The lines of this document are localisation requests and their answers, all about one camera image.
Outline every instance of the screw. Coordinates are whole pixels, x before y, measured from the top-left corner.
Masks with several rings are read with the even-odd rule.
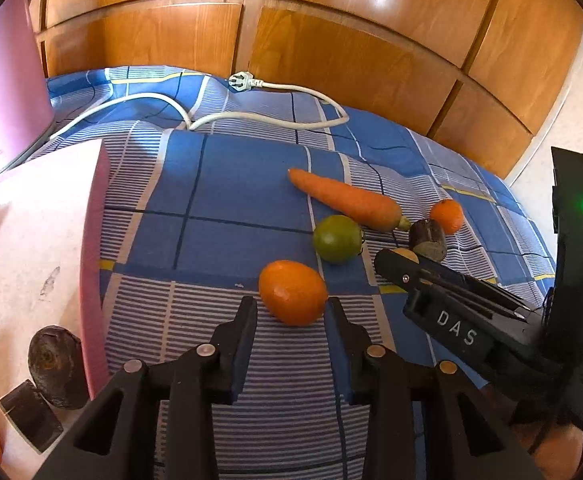
[[[367,347],[367,355],[369,357],[380,358],[385,354],[385,347],[380,345],[370,345]]]
[[[216,353],[216,347],[213,346],[211,343],[203,343],[202,345],[196,348],[196,354],[200,357],[209,357]]]
[[[441,361],[438,364],[441,372],[447,375],[453,375],[458,371],[458,365],[452,361]]]
[[[134,374],[142,368],[142,361],[140,359],[132,359],[127,361],[122,367],[128,374]]]

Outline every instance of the blue checkered bedsheet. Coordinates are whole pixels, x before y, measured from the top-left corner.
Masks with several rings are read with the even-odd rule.
[[[306,94],[237,94],[225,80],[165,66],[49,80],[57,129],[96,104],[147,91],[175,98],[194,119],[224,110],[303,122],[335,117]],[[95,138],[110,155],[100,267],[111,372],[130,358],[154,364],[207,341],[218,323],[233,318],[242,295],[257,295],[260,270],[278,259],[318,270],[348,318],[375,342],[420,364],[458,362],[405,318],[404,291],[374,273],[376,252],[405,246],[407,235],[366,230],[361,256],[341,266],[322,262],[311,233],[333,211],[288,182],[290,167],[383,192],[411,221],[440,199],[459,201],[467,222],[447,237],[444,263],[542,303],[555,264],[501,179],[399,124],[348,113],[347,124],[316,131],[225,120],[187,132],[172,107],[141,99],[94,114],[34,155]],[[221,477],[360,478],[368,410],[348,406],[335,389],[322,321],[288,328],[258,308],[244,393],[234,406],[214,407]],[[164,473],[167,414],[165,402],[156,478]],[[422,448],[420,436],[421,477]]]

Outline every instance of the plaid tablecloth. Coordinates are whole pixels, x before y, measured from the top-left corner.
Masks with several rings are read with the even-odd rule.
[[[164,66],[60,76],[49,91],[58,128],[95,104],[147,91],[174,97],[195,119],[223,110],[303,122],[335,117],[306,94],[237,94],[224,80]],[[291,167],[383,192],[411,221],[454,198],[467,221],[447,237],[444,264],[542,303],[555,264],[502,180],[398,124],[348,113],[347,124],[330,130],[225,120],[187,132],[172,107],[141,99],[93,115],[35,155],[100,137],[110,155],[100,268],[111,372],[131,358],[154,364],[207,341],[218,323],[233,318],[242,295],[257,296],[260,270],[278,259],[320,272],[348,318],[405,359],[459,362],[405,318],[404,291],[374,273],[376,252],[405,246],[407,235],[366,230],[361,256],[341,266],[322,262],[311,233],[333,211],[288,182]],[[214,407],[221,477],[360,478],[368,411],[348,406],[335,389],[322,320],[289,328],[258,307],[244,393],[234,406]],[[459,364],[478,386],[485,383]],[[156,478],[164,471],[167,415],[165,402]]]

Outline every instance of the power cord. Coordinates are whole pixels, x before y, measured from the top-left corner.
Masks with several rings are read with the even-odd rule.
[[[70,128],[73,128],[81,122],[82,120],[86,119],[87,117],[104,110],[113,105],[117,105],[120,103],[124,103],[127,101],[131,101],[133,99],[144,99],[144,98],[153,98],[153,99],[160,99],[161,101],[166,102],[180,114],[182,120],[184,121],[185,125],[187,126],[188,130],[195,131],[199,127],[203,126],[203,124],[207,124],[213,121],[220,121],[225,119],[244,119],[250,121],[258,121],[260,123],[272,124],[273,126],[279,126],[281,128],[290,128],[292,130],[310,130],[313,128],[322,129],[322,128],[330,128],[332,126],[339,126],[340,124],[345,124],[349,120],[349,116],[347,112],[341,107],[336,101],[331,99],[330,97],[318,92],[316,90],[312,90],[311,88],[305,88],[303,86],[297,85],[280,85],[274,83],[267,83],[262,79],[255,79],[254,76],[249,72],[238,72],[231,76],[228,80],[229,86],[231,88],[236,89],[239,92],[251,90],[252,88],[271,88],[276,90],[291,90],[296,92],[304,92],[306,94],[313,95],[318,99],[326,101],[327,103],[331,104],[336,112],[338,113],[339,117],[337,119],[331,119],[329,121],[320,121],[317,123],[297,123],[295,121],[284,121],[281,119],[276,119],[274,117],[269,117],[266,115],[256,114],[253,112],[217,112],[214,114],[209,114],[198,119],[195,122],[191,122],[191,119],[187,113],[187,111],[180,106],[174,99],[168,97],[166,95],[158,94],[155,92],[142,92],[140,94],[130,94],[127,96],[119,97],[117,99],[113,99],[111,101],[104,102],[94,108],[89,108],[89,110],[84,111],[78,117],[73,119],[71,122],[60,128],[56,131],[52,136],[49,137],[49,140],[54,140],[56,137],[67,132]]]

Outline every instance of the white lettering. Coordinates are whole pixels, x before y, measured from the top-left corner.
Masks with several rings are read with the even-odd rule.
[[[475,335],[476,335],[475,330],[470,330],[469,332],[467,332],[467,337],[465,338],[465,345],[467,346],[473,345]]]
[[[446,322],[449,320],[449,314],[447,314],[444,310],[441,312],[440,316],[438,316],[438,324],[440,326],[445,326]]]
[[[460,321],[457,321],[454,326],[449,329],[450,332],[455,332],[456,337],[458,337],[458,332],[460,331]]]

